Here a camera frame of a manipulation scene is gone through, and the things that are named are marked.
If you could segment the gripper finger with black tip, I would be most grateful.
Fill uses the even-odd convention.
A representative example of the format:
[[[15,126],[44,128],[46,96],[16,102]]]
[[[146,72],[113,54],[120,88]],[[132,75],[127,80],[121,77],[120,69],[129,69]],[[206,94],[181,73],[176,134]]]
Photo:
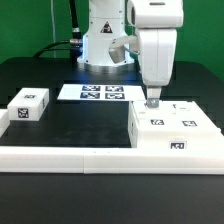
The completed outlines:
[[[161,95],[161,87],[148,87],[147,88],[147,107],[158,108]]]

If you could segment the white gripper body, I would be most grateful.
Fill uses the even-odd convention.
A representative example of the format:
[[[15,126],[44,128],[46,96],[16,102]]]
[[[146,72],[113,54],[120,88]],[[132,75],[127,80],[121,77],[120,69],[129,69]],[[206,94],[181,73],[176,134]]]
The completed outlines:
[[[183,0],[128,0],[128,22],[135,28],[143,83],[169,84],[177,31],[183,25]]]

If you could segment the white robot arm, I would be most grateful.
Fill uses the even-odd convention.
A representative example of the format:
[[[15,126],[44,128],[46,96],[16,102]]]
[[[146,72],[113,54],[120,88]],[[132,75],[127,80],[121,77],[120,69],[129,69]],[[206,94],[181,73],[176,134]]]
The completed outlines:
[[[183,0],[89,0],[89,28],[78,62],[90,71],[115,73],[132,66],[135,54],[146,105],[157,108],[170,82],[183,19]]]

